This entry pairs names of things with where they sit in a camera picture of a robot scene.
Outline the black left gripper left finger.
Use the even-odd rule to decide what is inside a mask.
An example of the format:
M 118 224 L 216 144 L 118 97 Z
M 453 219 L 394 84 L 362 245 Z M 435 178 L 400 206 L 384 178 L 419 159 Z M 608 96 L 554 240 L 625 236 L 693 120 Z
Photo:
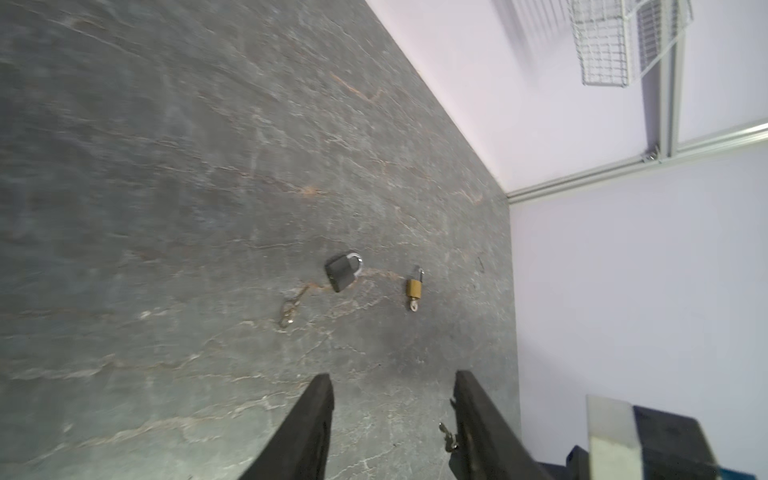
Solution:
M 324 479 L 334 405 L 330 375 L 316 375 L 240 479 Z

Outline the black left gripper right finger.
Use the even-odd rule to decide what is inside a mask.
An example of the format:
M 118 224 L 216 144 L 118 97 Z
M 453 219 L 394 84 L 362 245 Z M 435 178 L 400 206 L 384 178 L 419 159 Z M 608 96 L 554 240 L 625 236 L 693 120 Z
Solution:
M 456 372 L 453 390 L 460 479 L 548 479 L 474 374 Z

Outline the small silver key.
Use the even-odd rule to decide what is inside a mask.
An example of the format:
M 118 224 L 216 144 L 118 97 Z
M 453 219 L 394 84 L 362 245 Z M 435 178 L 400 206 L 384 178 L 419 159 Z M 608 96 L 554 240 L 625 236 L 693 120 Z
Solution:
M 438 428 L 443 435 L 445 451 L 448 453 L 455 452 L 459 447 L 457 436 L 443 422 L 438 424 Z

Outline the brass padlock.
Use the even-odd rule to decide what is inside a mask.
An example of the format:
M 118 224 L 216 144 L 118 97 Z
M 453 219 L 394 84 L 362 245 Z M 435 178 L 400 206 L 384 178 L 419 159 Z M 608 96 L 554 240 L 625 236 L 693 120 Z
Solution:
M 419 267 L 417 274 L 410 278 L 406 284 L 406 295 L 409 299 L 408 306 L 412 312 L 417 312 L 419 309 L 423 291 L 423 276 L 424 270 Z

